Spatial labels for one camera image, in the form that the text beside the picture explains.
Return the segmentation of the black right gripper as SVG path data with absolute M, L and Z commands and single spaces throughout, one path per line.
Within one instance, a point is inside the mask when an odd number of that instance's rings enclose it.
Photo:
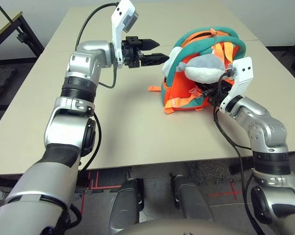
M 208 98 L 208 103 L 212 106 L 220 106 L 221 102 L 226 98 L 232 88 L 229 82 L 216 82 L 213 84 L 198 83 L 198 88 L 203 91 L 203 97 Z

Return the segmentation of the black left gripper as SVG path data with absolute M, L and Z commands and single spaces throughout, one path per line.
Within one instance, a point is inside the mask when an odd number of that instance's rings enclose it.
M 142 55 L 139 59 L 141 49 L 154 49 L 159 47 L 159 43 L 152 39 L 139 39 L 137 36 L 126 36 L 121 43 L 123 56 L 123 64 L 128 68 L 139 68 L 146 66 L 156 66 L 165 63 L 169 56 L 163 53 L 152 53 L 150 55 Z

